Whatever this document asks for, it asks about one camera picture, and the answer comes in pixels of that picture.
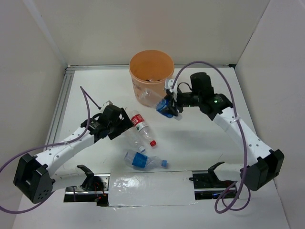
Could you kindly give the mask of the clear unlabelled bottle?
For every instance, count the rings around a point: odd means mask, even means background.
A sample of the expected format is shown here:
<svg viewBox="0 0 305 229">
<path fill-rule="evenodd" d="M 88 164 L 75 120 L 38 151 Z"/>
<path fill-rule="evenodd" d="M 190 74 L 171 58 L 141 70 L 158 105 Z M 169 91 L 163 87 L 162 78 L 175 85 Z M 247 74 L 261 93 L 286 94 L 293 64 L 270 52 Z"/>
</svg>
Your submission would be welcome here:
<svg viewBox="0 0 305 229">
<path fill-rule="evenodd" d="M 139 153 L 145 152 L 146 148 L 144 146 L 144 143 L 134 127 L 126 131 L 126 137 L 133 150 Z"/>
</svg>

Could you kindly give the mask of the crushed blue label bottle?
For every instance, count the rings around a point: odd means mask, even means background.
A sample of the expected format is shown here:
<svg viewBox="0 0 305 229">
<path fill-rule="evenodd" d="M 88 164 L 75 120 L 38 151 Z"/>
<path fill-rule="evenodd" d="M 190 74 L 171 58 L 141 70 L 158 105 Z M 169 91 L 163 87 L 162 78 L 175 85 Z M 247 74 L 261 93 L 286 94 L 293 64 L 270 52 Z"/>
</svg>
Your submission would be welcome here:
<svg viewBox="0 0 305 229">
<path fill-rule="evenodd" d="M 124 157 L 125 163 L 135 169 L 150 171 L 153 169 L 166 169 L 167 160 L 162 160 L 157 156 L 146 156 L 135 151 L 127 151 Z"/>
</svg>

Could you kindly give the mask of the blue label white cap bottle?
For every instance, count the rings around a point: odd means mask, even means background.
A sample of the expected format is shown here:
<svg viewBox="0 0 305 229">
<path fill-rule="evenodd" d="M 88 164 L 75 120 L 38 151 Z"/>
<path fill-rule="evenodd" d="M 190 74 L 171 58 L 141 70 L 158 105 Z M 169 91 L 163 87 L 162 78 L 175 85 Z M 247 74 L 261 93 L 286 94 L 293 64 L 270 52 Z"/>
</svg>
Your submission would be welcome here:
<svg viewBox="0 0 305 229">
<path fill-rule="evenodd" d="M 168 101 L 155 91 L 146 88 L 139 96 L 140 102 L 150 108 L 156 110 L 159 114 L 173 118 L 173 114 L 168 109 Z"/>
</svg>

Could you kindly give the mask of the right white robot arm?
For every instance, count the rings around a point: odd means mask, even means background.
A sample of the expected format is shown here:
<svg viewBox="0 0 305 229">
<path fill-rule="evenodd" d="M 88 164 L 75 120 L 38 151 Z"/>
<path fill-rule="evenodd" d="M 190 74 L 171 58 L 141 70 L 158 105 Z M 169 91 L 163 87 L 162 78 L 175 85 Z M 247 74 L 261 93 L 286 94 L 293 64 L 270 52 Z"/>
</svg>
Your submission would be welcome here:
<svg viewBox="0 0 305 229">
<path fill-rule="evenodd" d="M 214 165 L 208 175 L 208 182 L 219 187 L 225 180 L 243 180 L 251 191 L 257 191 L 276 178 L 281 170 L 284 154 L 265 144 L 234 112 L 234 105 L 224 94 L 217 94 L 211 84 L 211 78 L 204 72 L 190 76 L 191 88 L 183 93 L 174 80 L 165 82 L 165 105 L 171 116 L 178 117 L 185 107 L 198 107 L 211 121 L 221 127 L 247 154 L 246 165 L 233 165 L 220 162 Z"/>
</svg>

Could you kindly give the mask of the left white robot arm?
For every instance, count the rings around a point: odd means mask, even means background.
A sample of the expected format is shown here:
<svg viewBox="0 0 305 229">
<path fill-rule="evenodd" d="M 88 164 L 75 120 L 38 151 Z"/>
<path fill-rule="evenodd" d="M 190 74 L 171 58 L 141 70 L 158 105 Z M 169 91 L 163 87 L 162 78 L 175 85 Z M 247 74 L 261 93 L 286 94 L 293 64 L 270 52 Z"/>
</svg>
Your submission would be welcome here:
<svg viewBox="0 0 305 229">
<path fill-rule="evenodd" d="M 94 182 L 102 185 L 98 178 L 85 165 L 59 172 L 58 169 L 77 153 L 92 146 L 101 139 L 118 137 L 133 126 L 123 108 L 107 105 L 101 113 L 85 120 L 81 126 L 59 146 L 34 156 L 26 153 L 19 159 L 14 185 L 33 203 L 45 201 L 53 191 L 79 186 L 89 190 Z"/>
</svg>

